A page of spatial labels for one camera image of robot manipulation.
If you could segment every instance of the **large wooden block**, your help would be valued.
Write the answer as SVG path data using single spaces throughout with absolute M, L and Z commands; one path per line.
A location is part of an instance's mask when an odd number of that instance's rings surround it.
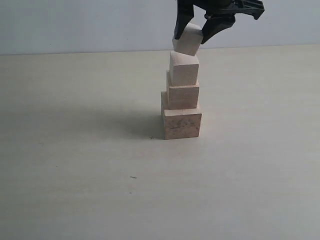
M 185 27 L 180 39 L 173 36 L 173 49 L 177 53 L 195 56 L 204 36 L 201 27 L 192 23 L 188 23 Z
M 199 97 L 199 82 L 197 81 L 195 85 L 173 86 L 170 73 L 167 71 L 166 94 L 169 109 L 196 109 Z
M 173 86 L 196 85 L 199 71 L 198 58 L 171 51 L 169 71 Z
M 194 109 L 170 110 L 165 91 L 161 92 L 161 114 L 164 124 L 164 139 L 196 138 L 199 136 L 202 113 Z

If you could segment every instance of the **wooden block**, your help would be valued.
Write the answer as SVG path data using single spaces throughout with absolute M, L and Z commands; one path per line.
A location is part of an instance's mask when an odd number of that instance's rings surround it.
M 177 53 L 195 56 L 204 36 L 201 27 L 192 23 L 188 23 L 185 27 L 180 39 L 173 36 L 173 49 Z
M 199 82 L 197 81 L 196 85 L 172 86 L 170 73 L 167 71 L 166 93 L 169 109 L 196 109 L 199 97 Z
M 202 113 L 198 105 L 194 109 L 168 109 L 167 93 L 161 92 L 161 114 L 164 124 L 164 139 L 199 137 Z
M 173 86 L 196 85 L 199 71 L 198 58 L 171 51 L 169 71 Z

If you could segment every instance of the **small wooden block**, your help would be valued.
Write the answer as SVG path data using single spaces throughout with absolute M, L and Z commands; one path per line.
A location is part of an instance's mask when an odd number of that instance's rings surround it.
M 201 27 L 192 23 L 188 23 L 185 27 L 180 39 L 173 36 L 173 49 L 177 53 L 195 56 L 204 36 Z
M 199 82 L 197 81 L 196 85 L 172 86 L 170 73 L 167 71 L 166 93 L 170 110 L 196 109 L 199 97 Z
M 161 92 L 161 114 L 164 124 L 164 139 L 184 139 L 199 137 L 202 113 L 200 107 L 194 109 L 169 110 L 167 93 Z
M 173 86 L 196 85 L 199 71 L 198 58 L 171 51 L 169 71 Z

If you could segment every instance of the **stacked wooden blocks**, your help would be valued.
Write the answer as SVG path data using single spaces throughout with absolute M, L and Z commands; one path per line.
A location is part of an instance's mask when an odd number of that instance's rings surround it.
M 189 23 L 179 40 L 173 37 L 170 67 L 166 73 L 166 91 L 161 92 L 164 138 L 182 139 L 199 136 L 202 113 L 198 103 L 201 28 Z

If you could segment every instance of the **light wooden cube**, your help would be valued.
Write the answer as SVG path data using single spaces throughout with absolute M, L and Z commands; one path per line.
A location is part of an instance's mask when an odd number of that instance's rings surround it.
M 169 109 L 196 109 L 199 97 L 199 82 L 197 81 L 196 85 L 173 86 L 170 73 L 167 71 L 166 93 Z
M 174 51 L 195 56 L 204 36 L 201 27 L 192 23 L 188 23 L 185 27 L 180 39 L 173 36 L 172 44 Z
M 198 58 L 171 51 L 169 71 L 173 86 L 196 85 L 199 71 Z
M 185 139 L 199 137 L 202 113 L 194 109 L 170 110 L 165 91 L 161 92 L 161 114 L 164 124 L 164 139 Z

